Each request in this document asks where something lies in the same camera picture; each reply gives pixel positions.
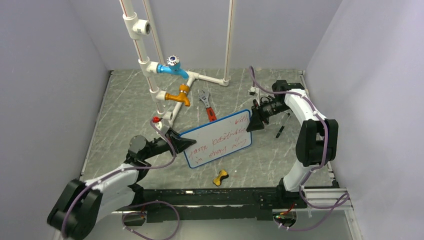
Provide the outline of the blue framed whiteboard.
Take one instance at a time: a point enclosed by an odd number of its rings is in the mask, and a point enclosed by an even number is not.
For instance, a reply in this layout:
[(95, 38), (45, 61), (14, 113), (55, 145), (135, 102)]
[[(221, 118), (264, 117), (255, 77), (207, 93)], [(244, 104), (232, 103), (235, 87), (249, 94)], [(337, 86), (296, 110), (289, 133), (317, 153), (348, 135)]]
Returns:
[(181, 133), (180, 137), (196, 141), (183, 151), (188, 167), (195, 169), (248, 148), (253, 142), (247, 131), (250, 118), (251, 112), (244, 109)]

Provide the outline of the yellow black whiteboard eraser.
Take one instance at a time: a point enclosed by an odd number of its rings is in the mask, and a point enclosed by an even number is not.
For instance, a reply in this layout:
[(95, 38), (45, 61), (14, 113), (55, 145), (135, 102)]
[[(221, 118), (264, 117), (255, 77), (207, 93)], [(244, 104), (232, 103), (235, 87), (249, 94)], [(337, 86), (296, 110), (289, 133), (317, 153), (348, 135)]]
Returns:
[(215, 186), (219, 187), (219, 186), (221, 186), (221, 185), (222, 185), (223, 180), (227, 179), (228, 177), (229, 177), (228, 172), (227, 172), (226, 170), (222, 169), (222, 170), (220, 170), (220, 171), (219, 171), (219, 173), (218, 173), (217, 177), (215, 177), (215, 178), (212, 180), (212, 183), (213, 183)]

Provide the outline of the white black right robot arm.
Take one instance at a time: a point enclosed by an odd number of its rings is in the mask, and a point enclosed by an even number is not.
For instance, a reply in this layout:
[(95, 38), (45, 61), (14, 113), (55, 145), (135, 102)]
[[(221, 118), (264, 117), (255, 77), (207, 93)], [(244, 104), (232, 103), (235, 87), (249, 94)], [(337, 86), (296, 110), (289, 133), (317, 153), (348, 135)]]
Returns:
[(324, 116), (300, 83), (277, 80), (268, 91), (268, 101), (253, 100), (247, 132), (262, 130), (270, 117), (290, 110), (300, 124), (295, 145), (296, 161), (281, 178), (273, 202), (282, 208), (305, 199), (304, 186), (312, 173), (336, 157), (339, 124)]

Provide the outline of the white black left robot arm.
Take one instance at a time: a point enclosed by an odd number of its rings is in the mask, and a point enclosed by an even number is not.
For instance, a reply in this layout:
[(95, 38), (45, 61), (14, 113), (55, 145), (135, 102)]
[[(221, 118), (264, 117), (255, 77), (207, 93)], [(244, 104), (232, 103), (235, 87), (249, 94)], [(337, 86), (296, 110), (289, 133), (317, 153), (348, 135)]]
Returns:
[(68, 182), (46, 223), (60, 231), (63, 238), (85, 239), (96, 223), (111, 212), (124, 207), (137, 210), (143, 205), (144, 189), (137, 183), (155, 168), (147, 159), (169, 152), (174, 161), (177, 154), (195, 143), (173, 129), (151, 141), (142, 135), (132, 137), (125, 161), (119, 167), (97, 178)]

